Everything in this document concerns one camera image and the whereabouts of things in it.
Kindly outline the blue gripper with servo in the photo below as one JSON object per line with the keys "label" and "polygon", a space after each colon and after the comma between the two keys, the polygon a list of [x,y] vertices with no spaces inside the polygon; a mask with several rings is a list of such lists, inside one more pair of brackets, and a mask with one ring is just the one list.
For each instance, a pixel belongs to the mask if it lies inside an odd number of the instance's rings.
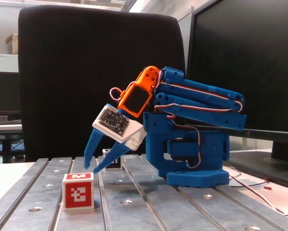
{"label": "blue gripper with servo", "polygon": [[[128,118],[128,113],[124,109],[118,109],[118,116]],[[99,131],[98,129],[94,128],[92,130],[92,133],[84,150],[84,168],[89,168],[91,159],[103,136],[104,133]],[[125,143],[116,142],[112,149],[103,158],[102,162],[94,168],[93,173],[99,173],[102,169],[106,168],[109,164],[111,164],[113,161],[120,158],[122,155],[124,155],[130,150],[131,148],[127,147]]]}

